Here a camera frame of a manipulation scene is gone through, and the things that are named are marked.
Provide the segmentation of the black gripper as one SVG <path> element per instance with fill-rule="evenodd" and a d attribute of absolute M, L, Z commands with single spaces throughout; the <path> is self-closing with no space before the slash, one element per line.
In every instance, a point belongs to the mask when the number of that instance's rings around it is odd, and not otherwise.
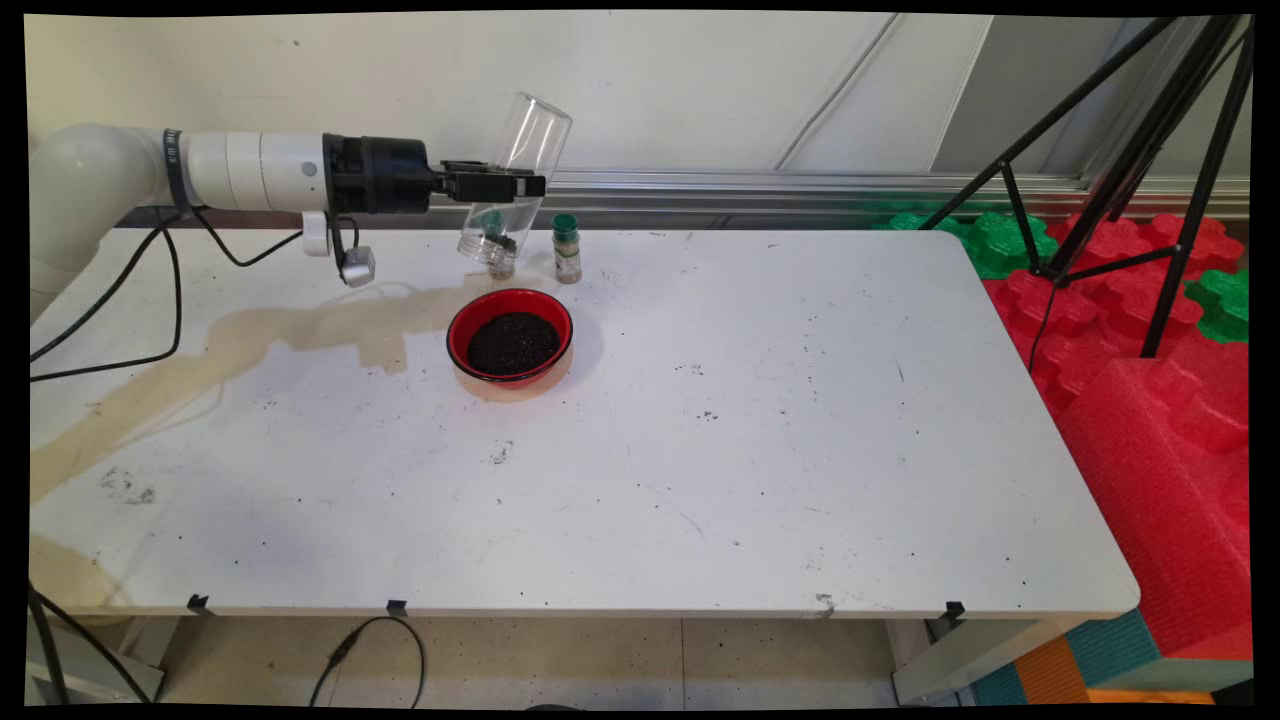
<path fill-rule="evenodd" d="M 444 160 L 431 168 L 420 138 L 323 135 L 326 211 L 332 215 L 421 215 L 431 197 L 511 204 L 543 199 L 547 177 L 508 173 L 484 161 Z"/>

